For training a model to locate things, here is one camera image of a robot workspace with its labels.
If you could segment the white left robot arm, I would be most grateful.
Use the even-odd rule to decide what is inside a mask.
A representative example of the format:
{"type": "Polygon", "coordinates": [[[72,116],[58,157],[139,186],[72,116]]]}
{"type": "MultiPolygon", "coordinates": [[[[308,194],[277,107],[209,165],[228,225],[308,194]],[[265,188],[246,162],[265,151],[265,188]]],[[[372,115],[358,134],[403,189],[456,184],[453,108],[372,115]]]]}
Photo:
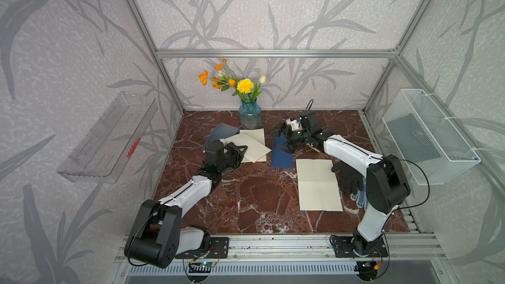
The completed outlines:
{"type": "Polygon", "coordinates": [[[191,179],[165,198],[148,199],[140,206],[124,248],[137,266],[166,268],[177,255],[201,256],[210,251],[210,234],[199,227],[183,228],[182,219],[220,184],[223,172],[240,167],[248,147],[215,140],[191,179]]]}

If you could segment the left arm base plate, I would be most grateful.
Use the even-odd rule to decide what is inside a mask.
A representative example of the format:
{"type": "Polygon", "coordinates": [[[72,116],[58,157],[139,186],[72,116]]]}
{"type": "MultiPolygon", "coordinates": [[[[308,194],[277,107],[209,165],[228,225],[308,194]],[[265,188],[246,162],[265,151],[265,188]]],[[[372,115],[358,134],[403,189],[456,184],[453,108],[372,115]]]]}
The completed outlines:
{"type": "Polygon", "coordinates": [[[198,249],[182,252],[175,256],[176,259],[197,260],[200,258],[221,259],[228,257],[230,238],[208,237],[203,239],[203,244],[198,249]]]}

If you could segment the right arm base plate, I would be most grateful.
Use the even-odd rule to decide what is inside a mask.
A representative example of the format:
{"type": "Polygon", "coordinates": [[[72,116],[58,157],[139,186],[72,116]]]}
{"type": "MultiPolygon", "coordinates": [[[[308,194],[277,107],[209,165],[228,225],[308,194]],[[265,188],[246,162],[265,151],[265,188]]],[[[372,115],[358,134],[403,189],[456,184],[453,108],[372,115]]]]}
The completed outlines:
{"type": "Polygon", "coordinates": [[[359,236],[331,235],[330,245],[336,258],[387,258],[389,256],[383,236],[375,241],[367,242],[359,236]]]}

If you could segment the dark blue envelope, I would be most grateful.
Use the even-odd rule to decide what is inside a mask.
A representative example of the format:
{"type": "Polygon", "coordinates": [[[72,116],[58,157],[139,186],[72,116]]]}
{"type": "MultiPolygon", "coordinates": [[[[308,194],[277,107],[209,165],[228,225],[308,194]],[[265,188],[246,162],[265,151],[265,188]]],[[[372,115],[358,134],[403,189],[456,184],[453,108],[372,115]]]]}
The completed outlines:
{"type": "Polygon", "coordinates": [[[276,148],[276,145],[280,141],[287,141],[285,135],[277,136],[273,138],[272,144],[272,157],[271,157],[271,167],[273,168],[293,168],[293,155],[280,151],[276,148]]]}

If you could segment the beige lined letter paper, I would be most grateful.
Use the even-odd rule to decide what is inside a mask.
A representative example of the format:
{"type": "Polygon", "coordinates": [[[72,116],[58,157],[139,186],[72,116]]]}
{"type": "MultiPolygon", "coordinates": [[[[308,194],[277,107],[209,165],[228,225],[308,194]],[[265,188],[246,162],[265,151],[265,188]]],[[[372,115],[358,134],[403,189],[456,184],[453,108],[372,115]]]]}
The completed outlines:
{"type": "Polygon", "coordinates": [[[244,157],[252,163],[257,162],[271,151],[267,146],[260,144],[250,136],[242,133],[228,137],[224,139],[224,142],[227,144],[233,143],[238,147],[247,146],[244,157]]]}

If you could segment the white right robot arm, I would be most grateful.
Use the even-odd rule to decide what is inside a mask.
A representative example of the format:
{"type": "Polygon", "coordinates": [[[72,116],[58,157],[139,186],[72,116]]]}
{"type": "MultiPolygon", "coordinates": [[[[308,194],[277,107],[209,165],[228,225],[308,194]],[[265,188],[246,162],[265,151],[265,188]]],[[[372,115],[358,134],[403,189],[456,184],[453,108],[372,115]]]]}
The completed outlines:
{"type": "Polygon", "coordinates": [[[275,134],[285,136],[287,142],[280,149],[287,153],[307,145],[339,160],[331,171],[340,173],[341,191],[347,195],[363,192],[368,201],[352,239],[356,254],[368,255],[379,243],[391,215],[411,193],[402,161],[394,155],[367,151],[331,130],[311,125],[307,117],[286,120],[275,134]]]}

